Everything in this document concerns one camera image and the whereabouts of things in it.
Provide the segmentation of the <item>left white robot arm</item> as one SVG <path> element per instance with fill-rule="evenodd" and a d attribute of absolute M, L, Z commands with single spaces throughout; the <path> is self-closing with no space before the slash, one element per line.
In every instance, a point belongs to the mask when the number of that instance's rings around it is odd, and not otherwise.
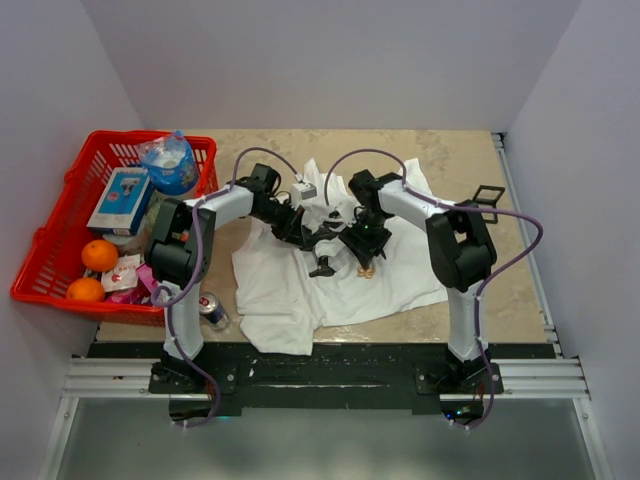
<path fill-rule="evenodd" d="M 152 302 L 165 315 L 166 355 L 178 361 L 173 382 L 185 392 L 200 390 L 207 368 L 195 360 L 204 338 L 200 330 L 200 284 L 206 276 L 217 229 L 251 216 L 272 227 L 277 238 L 303 244 L 302 211 L 275 198 L 281 176 L 263 164 L 250 175 L 199 199 L 161 202 L 144 254 L 158 288 Z"/>

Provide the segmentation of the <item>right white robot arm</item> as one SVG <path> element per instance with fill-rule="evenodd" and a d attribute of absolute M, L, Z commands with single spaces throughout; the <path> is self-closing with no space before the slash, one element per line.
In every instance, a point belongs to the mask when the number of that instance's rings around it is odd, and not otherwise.
<path fill-rule="evenodd" d="M 488 354 L 481 286 L 497 260 L 477 204 L 468 200 L 440 206 L 418 197 L 396 173 L 376 178 L 363 170 L 352 177 L 349 188 L 361 209 L 339 239 L 361 267 L 369 268 L 383 254 L 391 238 L 387 220 L 399 217 L 426 234 L 431 268 L 446 287 L 449 303 L 448 351 L 456 362 L 446 367 L 445 379 L 452 390 L 469 392 L 481 380 L 474 361 Z"/>

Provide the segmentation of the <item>white printed t-shirt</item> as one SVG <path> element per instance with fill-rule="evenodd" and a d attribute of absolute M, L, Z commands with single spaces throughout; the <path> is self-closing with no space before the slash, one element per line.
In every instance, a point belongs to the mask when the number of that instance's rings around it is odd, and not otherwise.
<path fill-rule="evenodd" d="M 309 275 L 310 252 L 275 238 L 266 223 L 253 219 L 244 244 L 232 255 L 240 329 L 263 353 L 308 355 L 315 330 L 344 327 L 426 307 L 447 299 L 429 257 L 427 236 L 408 221 L 386 221 L 391 238 L 385 255 L 367 278 L 339 241 L 322 246 L 338 263 L 329 277 Z"/>

